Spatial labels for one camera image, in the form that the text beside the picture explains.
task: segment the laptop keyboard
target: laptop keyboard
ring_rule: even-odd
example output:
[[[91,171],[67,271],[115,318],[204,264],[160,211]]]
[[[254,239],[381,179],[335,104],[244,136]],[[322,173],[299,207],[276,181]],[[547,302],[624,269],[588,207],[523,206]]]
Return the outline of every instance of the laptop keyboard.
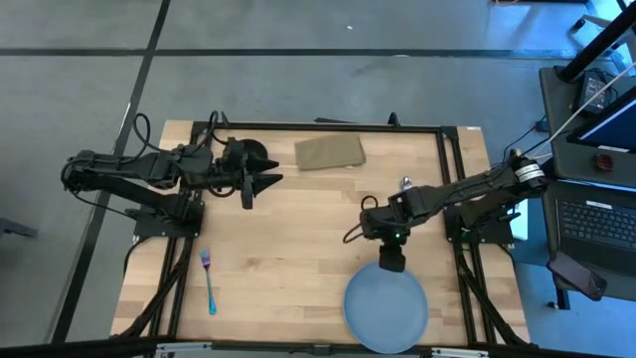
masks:
[[[562,236],[636,251],[636,211],[595,202],[556,204]]]

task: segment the plate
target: plate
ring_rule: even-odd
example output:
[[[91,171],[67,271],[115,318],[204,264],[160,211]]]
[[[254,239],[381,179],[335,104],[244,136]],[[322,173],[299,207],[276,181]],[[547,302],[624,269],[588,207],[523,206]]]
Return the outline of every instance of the plate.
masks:
[[[378,262],[361,268],[345,291],[345,321],[365,347],[398,354],[424,334],[428,302],[417,278],[408,271],[392,272]]]

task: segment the monitor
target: monitor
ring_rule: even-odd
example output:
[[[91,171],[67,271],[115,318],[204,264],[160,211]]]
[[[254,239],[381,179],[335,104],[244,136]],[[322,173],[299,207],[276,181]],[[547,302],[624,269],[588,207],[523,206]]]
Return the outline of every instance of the monitor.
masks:
[[[619,152],[636,152],[636,88],[617,99],[570,141]]]

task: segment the wire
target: wire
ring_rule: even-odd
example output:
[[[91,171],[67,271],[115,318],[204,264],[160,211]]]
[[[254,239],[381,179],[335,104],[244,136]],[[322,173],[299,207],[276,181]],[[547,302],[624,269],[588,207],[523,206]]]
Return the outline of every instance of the wire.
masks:
[[[130,255],[132,254],[132,252],[135,250],[136,247],[145,243],[146,239],[147,238],[144,238],[144,239],[139,238],[139,240],[136,243],[134,243],[130,247],[130,249],[128,249],[128,252],[126,253],[126,258],[123,260],[123,276],[124,277],[126,277],[126,271],[128,270],[128,260],[130,259]]]
[[[597,74],[600,77],[600,80],[603,81],[606,85],[608,83],[608,80],[605,76],[610,76],[612,78],[615,78],[616,76],[609,73],[608,71],[604,71],[600,68],[593,68],[593,69],[589,69],[588,71],[590,72],[594,72],[595,74]],[[610,90],[610,95],[609,95],[609,100],[612,101],[612,95],[614,94],[616,96],[616,98],[619,97],[618,95],[618,90],[614,88],[614,86],[610,86],[609,87]]]
[[[139,127],[137,126],[137,120],[139,118],[142,118],[146,122],[146,137],[145,138],[141,135],[141,132],[139,131]],[[210,117],[208,119],[208,128],[207,128],[206,136],[203,138],[203,140],[199,142],[199,144],[197,144],[197,146],[191,152],[183,153],[183,156],[194,155],[197,151],[199,151],[199,149],[201,149],[204,145],[206,145],[208,141],[210,141],[211,137],[213,137],[220,144],[223,144],[223,145],[228,144],[226,141],[220,140],[215,136],[215,126],[217,125],[218,121],[219,121],[219,113],[216,110],[213,110],[212,113],[210,113]],[[222,112],[222,121],[225,126],[230,125],[230,123],[228,122],[228,118],[223,112]],[[135,118],[132,121],[132,129],[134,130],[135,135],[137,135],[137,138],[139,138],[139,140],[143,143],[144,146],[142,149],[149,147],[160,153],[170,153],[170,150],[161,149],[158,146],[150,143],[150,119],[148,118],[146,114],[139,112],[135,115]]]
[[[358,235],[356,235],[356,236],[352,237],[351,239],[347,239],[347,238],[349,238],[349,236],[350,236],[350,235],[351,235],[354,231],[356,231],[356,229],[360,228],[361,226],[362,226],[362,224],[361,224],[361,223],[358,223],[358,225],[356,225],[355,227],[351,228],[351,230],[349,230],[349,231],[347,232],[347,234],[345,234],[345,236],[342,238],[342,242],[343,242],[343,244],[349,244],[349,243],[351,243],[352,241],[354,241],[354,240],[358,239],[360,236],[362,236],[364,233],[360,233],[360,234],[358,234]]]
[[[367,196],[365,196],[364,198],[362,198],[362,200],[360,201],[360,210],[361,210],[361,211],[362,211],[362,210],[365,210],[365,202],[367,202],[367,200],[369,200],[369,199],[373,200],[373,201],[374,201],[374,203],[376,204],[376,206],[375,206],[375,207],[376,207],[376,208],[378,208],[378,205],[379,205],[379,203],[378,203],[378,198],[376,198],[376,197],[375,197],[375,196],[373,196],[373,195],[367,195]],[[351,239],[348,239],[348,238],[349,238],[349,236],[350,236],[350,235],[351,235],[354,231],[356,231],[356,229],[360,228],[361,226],[362,226],[362,224],[358,224],[358,225],[356,225],[355,227],[351,228],[351,230],[349,230],[349,231],[347,232],[347,234],[345,234],[345,236],[342,238],[342,242],[343,242],[344,244],[349,244],[349,243],[351,243],[352,241],[354,241],[354,240],[358,239],[360,236],[362,236],[364,233],[360,233],[360,234],[358,234],[358,235],[356,235],[356,236],[352,237]]]
[[[215,191],[215,189],[214,189],[214,188],[212,188],[212,187],[211,187],[211,188],[208,188],[208,190],[210,191],[210,193],[211,193],[212,195],[216,196],[217,198],[227,198],[227,197],[229,197],[231,194],[233,194],[233,193],[234,193],[234,191],[236,191],[236,190],[237,190],[237,188],[236,188],[235,186],[233,186],[233,187],[230,189],[230,191],[229,191],[229,192],[227,192],[227,193],[219,193],[218,191]]]
[[[139,118],[142,118],[146,122],[146,137],[145,138],[141,136],[141,133],[139,132],[139,128],[137,127],[137,119]],[[134,130],[135,134],[137,135],[137,138],[141,140],[144,147],[147,146],[160,153],[170,153],[170,150],[161,149],[150,142],[150,119],[148,119],[148,116],[146,114],[142,112],[135,114],[135,118],[132,120],[132,130]]]
[[[510,261],[513,262],[513,266],[515,265],[515,259],[513,258],[513,255],[510,253],[510,250],[506,249],[506,247],[503,244],[497,244],[497,246],[504,251],[504,253],[506,253],[506,255],[508,255],[508,257],[510,258]]]
[[[516,3],[519,2],[519,0],[512,0],[512,1],[508,2],[508,4],[502,4],[499,1],[500,0],[495,0],[495,3],[497,4],[497,6],[502,6],[502,7],[515,5]]]
[[[92,203],[92,202],[90,202],[90,201],[88,201],[88,200],[86,200],[86,199],[84,199],[84,198],[81,198],[81,197],[78,195],[78,193],[75,193],[75,192],[71,191],[71,194],[73,194],[73,196],[74,196],[74,197],[76,197],[76,199],[80,200],[81,202],[87,203],[87,204],[89,204],[89,205],[93,205],[94,207],[97,207],[97,208],[103,208],[103,209],[106,209],[106,210],[111,211],[111,212],[113,212],[113,213],[117,213],[117,214],[119,214],[119,215],[125,216],[126,218],[129,218],[129,219],[135,220],[135,218],[131,217],[130,215],[128,215],[128,214],[126,214],[126,213],[124,213],[124,212],[120,212],[120,211],[118,211],[118,210],[115,210],[115,209],[109,208],[109,207],[107,207],[107,206],[105,206],[105,205],[101,205],[101,204],[97,204],[97,203]]]
[[[559,135],[568,134],[568,133],[570,133],[570,132],[572,132],[572,130],[571,130],[571,129],[568,129],[568,130],[565,130],[565,131],[561,132]],[[546,138],[546,139],[544,139],[544,140],[540,141],[539,143],[537,143],[537,144],[533,145],[530,149],[528,149],[528,150],[526,150],[525,152],[521,153],[521,155],[526,155],[526,154],[527,154],[528,152],[530,152],[531,150],[533,150],[533,149],[537,148],[538,146],[540,146],[540,145],[542,145],[543,143],[545,143],[546,141],[548,141],[548,139],[549,139],[549,138]]]
[[[533,160],[544,159],[544,158],[548,158],[550,156],[553,156],[553,154],[552,153],[547,153],[547,154],[543,154],[543,155],[539,155],[539,156],[533,157]]]
[[[581,113],[581,111],[586,108],[590,103],[592,103],[594,101],[595,98],[597,98],[601,93],[603,93],[605,90],[607,90],[608,88],[610,88],[612,85],[614,85],[614,83],[616,81],[618,81],[618,79],[622,78],[625,74],[627,74],[631,69],[633,69],[634,67],[636,67],[636,62],[634,62],[633,64],[631,64],[627,69],[625,69],[623,72],[621,72],[620,74],[618,74],[618,76],[616,76],[614,79],[612,79],[612,81],[610,81],[609,83],[607,83],[602,89],[600,89],[597,93],[595,93],[590,99],[587,100],[587,102],[582,105],[579,109],[577,109],[574,114],[565,121],[565,123],[556,130],[556,132],[550,136],[550,138],[548,138],[548,141],[545,142],[541,147],[539,147],[539,149],[537,149],[537,151],[535,152],[535,154],[541,152],[542,149],[544,149],[544,147],[548,144],[550,144],[550,142],[552,142],[566,127],[567,125],[573,121],[576,116]]]
[[[546,118],[546,115],[544,114],[544,116],[543,116],[541,119],[539,119],[539,121],[542,121],[542,120],[544,120],[545,118]],[[534,127],[534,126],[533,126],[532,128],[530,128],[530,129],[528,129],[528,131],[527,131],[527,132],[525,132],[522,136],[520,136],[517,140],[515,140],[514,142],[512,142],[512,143],[508,144],[508,145],[506,146],[506,148],[504,148],[504,156],[503,156],[503,158],[502,158],[502,160],[501,160],[501,162],[502,162],[502,163],[506,162],[506,156],[507,156],[507,154],[508,154],[508,148],[510,148],[511,146],[513,146],[513,145],[517,144],[520,140],[524,139],[524,138],[526,137],[526,135],[530,134],[530,132],[532,132],[532,131],[533,131],[533,129],[535,129],[535,127]]]
[[[221,121],[223,122],[223,125],[228,128],[230,127],[230,122],[228,121],[228,118],[226,117],[226,114],[224,112],[221,112]],[[212,128],[210,129],[210,132],[212,133],[212,137],[219,143],[222,145],[227,145],[228,142],[225,140],[220,140],[217,138],[217,136],[214,134],[214,129],[217,126],[217,122],[214,121],[212,124]]]

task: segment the white cable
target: white cable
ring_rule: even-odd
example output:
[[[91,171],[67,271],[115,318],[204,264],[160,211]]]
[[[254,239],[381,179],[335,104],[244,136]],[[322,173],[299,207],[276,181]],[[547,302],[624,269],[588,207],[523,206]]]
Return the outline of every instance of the white cable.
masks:
[[[607,85],[605,85],[604,88],[600,89],[597,93],[595,93],[590,99],[587,100],[587,102],[582,105],[579,109],[576,110],[576,112],[568,119],[565,121],[565,123],[556,130],[555,134],[553,134],[542,146],[540,146],[537,150],[535,150],[534,154],[539,153],[542,149],[544,149],[546,147],[546,145],[550,144],[550,142],[552,142],[562,131],[564,128],[567,127],[567,125],[576,118],[576,116],[584,109],[586,108],[590,103],[592,103],[592,101],[598,97],[599,94],[605,92],[605,90],[609,89],[616,81],[618,81],[618,79],[620,79],[621,77],[623,77],[623,75],[627,74],[629,72],[629,70],[633,69],[634,67],[636,67],[636,62],[634,62],[633,64],[631,64],[627,69],[625,69],[625,71],[623,71],[622,73],[620,73],[618,76],[616,76],[612,81],[608,82]]]
[[[544,158],[548,158],[550,156],[553,156],[553,154],[552,153],[547,153],[547,154],[543,154],[543,155],[539,155],[539,156],[533,157],[533,159],[534,160],[544,159]]]
[[[515,5],[519,0],[513,0],[507,4],[502,4],[499,2],[499,0],[495,0],[495,3],[497,4],[497,6],[510,6],[510,5]]]

